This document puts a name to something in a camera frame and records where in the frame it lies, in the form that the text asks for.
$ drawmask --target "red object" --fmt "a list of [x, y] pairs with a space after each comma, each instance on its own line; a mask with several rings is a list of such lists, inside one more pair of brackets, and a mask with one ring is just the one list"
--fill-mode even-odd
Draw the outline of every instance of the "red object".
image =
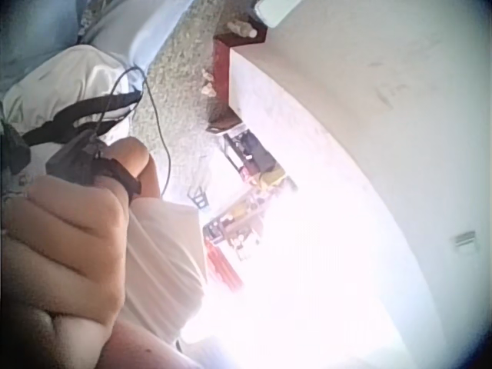
[[224, 103], [229, 104], [229, 65], [231, 48], [242, 45], [262, 44], [267, 38], [267, 26], [255, 21], [248, 20], [258, 30], [255, 38], [243, 38], [234, 33], [225, 33], [214, 37], [214, 88], [217, 97]]
[[220, 279], [228, 286], [231, 292], [239, 291], [244, 286], [244, 283], [224, 256], [222, 250], [207, 239], [204, 242], [207, 248], [207, 259], [213, 265], [214, 279]]

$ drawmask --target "finger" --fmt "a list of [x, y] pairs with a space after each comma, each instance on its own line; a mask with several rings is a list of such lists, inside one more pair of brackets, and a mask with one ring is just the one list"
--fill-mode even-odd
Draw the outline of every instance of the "finger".
[[36, 178], [28, 189], [28, 198], [55, 217], [96, 234], [107, 234], [121, 217], [118, 212], [123, 211], [107, 191], [49, 175]]
[[45, 311], [104, 320], [97, 283], [44, 258], [26, 245], [2, 238], [2, 293]]
[[101, 239], [63, 222], [27, 198], [13, 198], [5, 207], [10, 237], [34, 251], [88, 276], [97, 272], [106, 248]]
[[113, 178], [99, 176], [95, 178], [94, 186], [104, 190], [107, 201], [105, 217], [111, 222], [111, 226], [128, 227], [129, 200], [123, 184]]

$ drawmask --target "black strap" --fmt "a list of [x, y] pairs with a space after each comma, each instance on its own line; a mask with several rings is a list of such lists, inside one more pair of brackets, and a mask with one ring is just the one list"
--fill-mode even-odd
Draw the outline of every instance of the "black strap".
[[[55, 114], [52, 121], [47, 121], [41, 127], [25, 133], [22, 138], [29, 146], [40, 145], [45, 142], [66, 144], [85, 129], [95, 129], [97, 123], [89, 122], [78, 127], [74, 123], [83, 117], [101, 114], [104, 111], [114, 111], [126, 108], [131, 104], [139, 103], [142, 97], [140, 91], [127, 94], [105, 95], [97, 98], [88, 98], [77, 101]], [[112, 121], [103, 121], [98, 129], [98, 136], [107, 133], [117, 123], [125, 119], [130, 112]]]

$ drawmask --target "wall outlet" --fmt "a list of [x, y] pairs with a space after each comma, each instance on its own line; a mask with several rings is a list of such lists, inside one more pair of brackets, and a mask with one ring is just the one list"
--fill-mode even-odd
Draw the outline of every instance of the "wall outlet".
[[475, 231], [459, 234], [453, 239], [454, 247], [460, 254], [474, 254], [478, 251]]

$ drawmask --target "white fabric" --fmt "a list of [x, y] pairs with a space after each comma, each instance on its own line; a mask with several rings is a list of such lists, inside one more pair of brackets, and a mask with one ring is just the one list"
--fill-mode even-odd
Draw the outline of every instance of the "white fabric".
[[[77, 101], [109, 94], [123, 71], [123, 66], [117, 60], [90, 45], [68, 48], [8, 90], [2, 101], [5, 120], [21, 133], [30, 131], [51, 121], [56, 113]], [[129, 92], [127, 76], [121, 79], [115, 89], [116, 94], [126, 92]], [[119, 117], [123, 113], [109, 112], [105, 119]], [[97, 121], [98, 118], [99, 115], [92, 115], [78, 123]], [[103, 139], [111, 144], [128, 136], [129, 130], [130, 121], [127, 117]]]
[[198, 211], [156, 198], [131, 204], [121, 317], [169, 344], [198, 312], [205, 276]]

